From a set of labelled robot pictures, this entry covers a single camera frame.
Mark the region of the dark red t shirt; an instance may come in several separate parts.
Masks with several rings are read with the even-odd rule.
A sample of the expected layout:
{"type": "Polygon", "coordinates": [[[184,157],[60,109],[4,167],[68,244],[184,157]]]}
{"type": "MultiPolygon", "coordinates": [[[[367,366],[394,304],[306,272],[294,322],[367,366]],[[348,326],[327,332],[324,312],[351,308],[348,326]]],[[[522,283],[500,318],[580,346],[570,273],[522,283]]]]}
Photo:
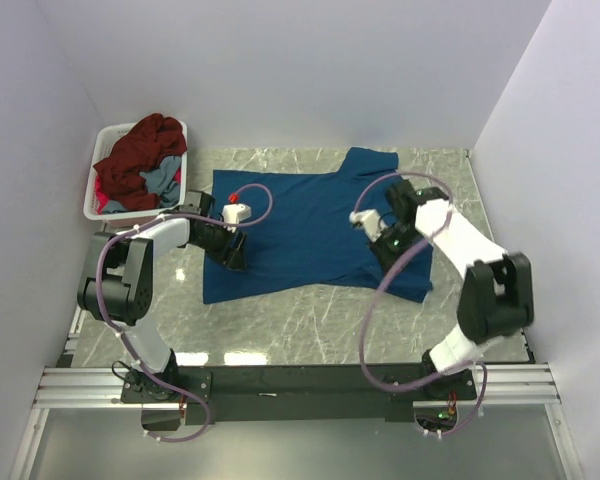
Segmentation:
{"type": "Polygon", "coordinates": [[[167,156],[180,156],[183,165],[186,152],[182,124],[173,117],[154,113],[117,140],[109,155],[97,162],[94,169],[104,194],[131,208],[148,201],[140,173],[157,169],[167,156]]]}

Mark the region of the grey blue t shirt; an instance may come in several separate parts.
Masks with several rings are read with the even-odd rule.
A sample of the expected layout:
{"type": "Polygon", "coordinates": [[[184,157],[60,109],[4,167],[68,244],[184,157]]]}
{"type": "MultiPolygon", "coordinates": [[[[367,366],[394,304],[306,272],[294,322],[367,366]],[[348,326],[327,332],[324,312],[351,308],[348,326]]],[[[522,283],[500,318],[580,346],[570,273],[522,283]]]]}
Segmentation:
{"type": "Polygon", "coordinates": [[[104,195],[102,189],[99,189],[98,212],[100,214],[117,214],[175,207],[181,194],[181,165],[182,158],[180,156],[167,156],[157,169],[141,172],[140,176],[145,180],[148,201],[134,204],[131,208],[124,206],[119,201],[109,199],[104,195]]]}

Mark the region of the white laundry basket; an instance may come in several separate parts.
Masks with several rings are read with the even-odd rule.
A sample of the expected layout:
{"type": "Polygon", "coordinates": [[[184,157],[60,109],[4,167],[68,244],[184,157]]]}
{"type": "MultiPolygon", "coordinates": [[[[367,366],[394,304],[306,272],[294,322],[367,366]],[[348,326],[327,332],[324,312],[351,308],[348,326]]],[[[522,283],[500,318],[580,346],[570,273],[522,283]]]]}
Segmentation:
{"type": "Polygon", "coordinates": [[[186,124],[159,113],[102,129],[88,175],[85,217],[127,226],[182,205],[187,152],[186,124]]]}

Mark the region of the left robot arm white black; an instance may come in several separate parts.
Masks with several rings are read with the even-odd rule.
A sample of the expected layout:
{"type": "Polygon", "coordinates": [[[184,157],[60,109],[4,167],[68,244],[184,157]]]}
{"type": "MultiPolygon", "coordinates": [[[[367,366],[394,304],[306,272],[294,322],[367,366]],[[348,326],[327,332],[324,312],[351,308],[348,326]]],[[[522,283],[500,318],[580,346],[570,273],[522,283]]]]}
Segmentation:
{"type": "Polygon", "coordinates": [[[173,399],[180,388],[175,353],[148,317],[153,299],[155,260],[193,245],[220,266],[246,269],[246,234],[239,230],[251,208],[233,195],[220,217],[211,217],[214,199],[203,192],[193,203],[159,214],[120,233],[92,237],[79,281],[79,306],[106,323],[132,358],[132,368],[147,374],[144,389],[156,401],[173,399]]]}

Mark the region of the pink garment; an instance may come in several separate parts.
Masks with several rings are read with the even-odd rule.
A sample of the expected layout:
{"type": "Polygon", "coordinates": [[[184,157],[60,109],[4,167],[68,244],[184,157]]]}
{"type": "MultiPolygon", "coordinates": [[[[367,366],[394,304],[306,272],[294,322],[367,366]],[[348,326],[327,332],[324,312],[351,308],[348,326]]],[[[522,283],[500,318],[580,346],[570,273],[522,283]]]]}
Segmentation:
{"type": "MultiPolygon", "coordinates": [[[[156,194],[159,197],[158,208],[174,207],[178,203],[181,191],[181,168],[155,169],[149,172],[141,172],[140,176],[145,180],[147,192],[156,194]]],[[[126,207],[104,194],[100,187],[99,178],[96,178],[94,192],[98,214],[128,212],[126,207]]]]}

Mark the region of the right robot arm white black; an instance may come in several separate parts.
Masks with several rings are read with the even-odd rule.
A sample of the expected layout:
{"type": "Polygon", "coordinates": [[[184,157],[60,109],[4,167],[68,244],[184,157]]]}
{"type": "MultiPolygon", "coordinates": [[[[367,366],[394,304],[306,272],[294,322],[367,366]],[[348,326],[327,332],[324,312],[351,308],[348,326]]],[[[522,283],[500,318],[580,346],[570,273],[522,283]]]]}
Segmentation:
{"type": "Polygon", "coordinates": [[[424,395],[440,399],[454,386],[453,374],[476,363],[491,346],[534,320],[532,268],[528,257],[510,253],[483,235],[455,207],[439,180],[417,189],[403,173],[395,175],[385,197],[395,219],[388,225],[374,209],[356,205],[350,223],[364,231],[384,273],[384,292],[407,264],[434,246],[459,273],[463,284],[456,323],[426,352],[419,374],[424,395]]]}

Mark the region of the black base beam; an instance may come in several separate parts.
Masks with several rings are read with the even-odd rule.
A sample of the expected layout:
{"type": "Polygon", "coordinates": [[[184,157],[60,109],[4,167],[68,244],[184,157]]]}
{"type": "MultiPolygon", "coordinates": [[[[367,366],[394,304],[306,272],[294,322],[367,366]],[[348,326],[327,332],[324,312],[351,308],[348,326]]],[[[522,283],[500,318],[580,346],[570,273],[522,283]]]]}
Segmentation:
{"type": "Polygon", "coordinates": [[[411,422],[417,402],[474,400],[472,374],[464,370],[418,390],[393,393],[373,386],[357,365],[177,366],[160,379],[126,372],[120,400],[143,405],[143,423],[151,430],[174,431],[175,419],[187,425],[216,422],[382,419],[411,422]]]}

